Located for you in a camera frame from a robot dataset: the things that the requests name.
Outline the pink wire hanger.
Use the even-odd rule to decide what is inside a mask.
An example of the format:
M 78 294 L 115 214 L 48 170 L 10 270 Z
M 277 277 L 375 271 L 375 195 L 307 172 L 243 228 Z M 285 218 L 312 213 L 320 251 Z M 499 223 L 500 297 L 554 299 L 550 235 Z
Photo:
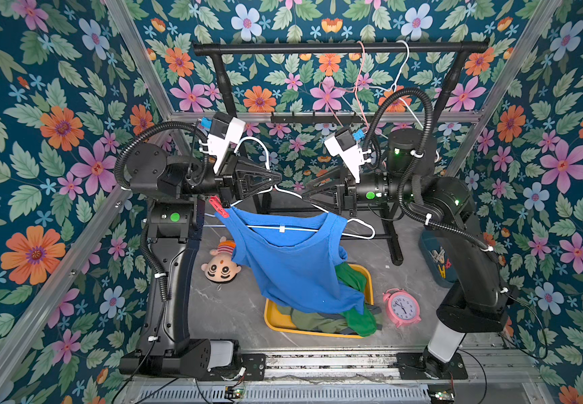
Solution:
M 370 123 L 366 116 L 364 106 L 360 100 L 359 92 L 364 87 L 365 73 L 363 70 L 368 59 L 368 53 L 366 51 L 365 43 L 362 40 L 357 40 L 356 44 L 360 47 L 359 70 L 355 75 L 353 86 L 349 89 L 341 88 L 340 90 L 344 91 L 346 94 L 352 95 L 352 103 L 350 104 L 351 111 L 355 117 L 361 120 L 363 128 L 367 130 L 370 128 Z

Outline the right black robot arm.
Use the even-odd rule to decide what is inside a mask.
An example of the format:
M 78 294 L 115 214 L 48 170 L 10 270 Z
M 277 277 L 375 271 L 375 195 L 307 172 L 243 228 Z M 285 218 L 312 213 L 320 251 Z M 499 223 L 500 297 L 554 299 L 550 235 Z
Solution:
M 420 129 L 399 130 L 382 153 L 376 129 L 389 107 L 407 98 L 424 108 Z M 438 119 L 430 97 L 421 89 L 399 89 L 372 116 L 359 138 L 345 128 L 326 139 L 325 146 L 341 157 L 335 168 L 311 181 L 302 198 L 335 214 L 355 215 L 361 205 L 379 197 L 393 202 L 401 213 L 421 223 L 448 255 L 456 280 L 436 311 L 438 323 L 423 353 L 400 353 L 402 377 L 431 379 L 452 376 L 463 367 L 458 349 L 469 333 L 500 333 L 508 320 L 507 308 L 517 294 L 499 274 L 498 254 L 482 237 L 471 192 L 458 178 L 434 176 Z

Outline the olive green tank top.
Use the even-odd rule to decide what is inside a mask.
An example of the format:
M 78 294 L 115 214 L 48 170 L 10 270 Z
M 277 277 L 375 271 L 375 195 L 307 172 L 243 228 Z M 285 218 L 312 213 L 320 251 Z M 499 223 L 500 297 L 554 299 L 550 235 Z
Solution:
M 369 337 L 383 327 L 382 310 L 365 304 L 363 313 L 355 308 L 336 314 L 305 313 L 291 307 L 279 306 L 278 311 L 291 318 L 291 323 L 301 331 L 330 333 L 346 336 Z

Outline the beige clothespin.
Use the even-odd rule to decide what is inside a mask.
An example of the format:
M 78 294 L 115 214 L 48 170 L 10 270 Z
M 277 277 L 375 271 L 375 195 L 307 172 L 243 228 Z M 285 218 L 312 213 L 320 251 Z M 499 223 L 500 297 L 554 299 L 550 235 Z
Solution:
M 432 259 L 439 264 L 445 264 L 446 262 L 446 251 L 442 248 L 439 250 L 432 250 L 431 251 Z

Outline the yellow clothespin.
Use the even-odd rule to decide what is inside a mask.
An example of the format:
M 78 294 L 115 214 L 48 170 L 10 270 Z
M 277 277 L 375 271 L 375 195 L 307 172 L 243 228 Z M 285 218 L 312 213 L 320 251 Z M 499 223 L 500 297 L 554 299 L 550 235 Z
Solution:
M 444 265 L 437 265 L 437 274 L 439 274 L 439 277 L 441 278 L 441 280 L 443 282 L 449 282 L 449 277 L 447 274 L 447 268 Z

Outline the pink clothespin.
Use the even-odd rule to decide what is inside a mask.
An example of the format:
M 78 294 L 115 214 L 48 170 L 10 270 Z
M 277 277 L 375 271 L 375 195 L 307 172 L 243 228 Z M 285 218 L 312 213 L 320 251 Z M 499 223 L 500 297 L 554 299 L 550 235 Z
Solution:
M 219 215 L 219 217 L 226 219 L 230 216 L 229 212 L 223 206 L 222 201 L 220 200 L 220 198 L 217 195 L 211 196 L 208 199 L 208 202 L 209 202 L 210 206 L 215 210 L 216 214 Z

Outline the blue tank top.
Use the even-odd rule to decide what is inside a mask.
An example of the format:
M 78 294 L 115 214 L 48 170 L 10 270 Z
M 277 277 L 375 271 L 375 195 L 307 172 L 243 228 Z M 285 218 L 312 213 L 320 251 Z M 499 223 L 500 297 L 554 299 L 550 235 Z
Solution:
M 266 299 L 307 313 L 347 309 L 335 274 L 335 267 L 348 259 L 340 245 L 345 218 L 332 213 L 294 217 L 227 211 L 226 219 L 215 216 L 236 244 L 232 260 L 252 270 Z

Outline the light blue wire hanger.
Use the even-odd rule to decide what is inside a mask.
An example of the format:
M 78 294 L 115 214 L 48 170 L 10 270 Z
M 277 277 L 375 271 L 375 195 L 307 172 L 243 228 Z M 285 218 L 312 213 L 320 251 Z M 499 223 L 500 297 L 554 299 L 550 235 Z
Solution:
M 236 154 L 239 158 L 246 158 L 247 153 L 245 151 L 241 151 L 242 145 L 246 142 L 254 142 L 258 144 L 264 152 L 264 163 L 256 163 L 255 167 L 257 169 L 264 168 L 267 174 L 277 174 L 277 172 L 271 168 L 269 149 L 261 141 L 261 139 L 258 139 L 254 136 L 245 136 L 237 142 L 235 148 L 232 150 L 233 153 Z M 326 209 L 316 204 L 311 204 L 308 201 L 303 200 L 300 194 L 291 190 L 284 190 L 280 188 L 277 184 L 274 184 L 272 179 L 269 179 L 265 189 L 257 191 L 253 195 L 253 198 L 256 196 L 260 196 L 259 208 L 256 207 L 256 201 L 254 201 L 254 208 L 260 215 L 301 215 L 328 212 Z M 377 236 L 375 227 L 363 220 L 358 218 L 350 218 L 347 220 L 347 222 L 358 223 L 362 227 L 367 228 L 370 231 L 370 234 L 344 232 L 341 236 L 344 240 L 360 239 L 369 241 Z

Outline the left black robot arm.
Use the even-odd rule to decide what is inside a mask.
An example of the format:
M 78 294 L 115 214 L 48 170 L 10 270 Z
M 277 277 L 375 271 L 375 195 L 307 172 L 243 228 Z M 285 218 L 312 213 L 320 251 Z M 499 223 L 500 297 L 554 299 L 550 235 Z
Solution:
M 197 125 L 167 121 L 142 131 L 117 156 L 118 185 L 148 197 L 140 250 L 153 273 L 141 338 L 119 364 L 127 377 L 202 380 L 245 373 L 238 341 L 192 338 L 189 331 L 206 204 L 227 210 L 281 181 L 279 173 L 236 155 L 244 126 L 222 113 Z

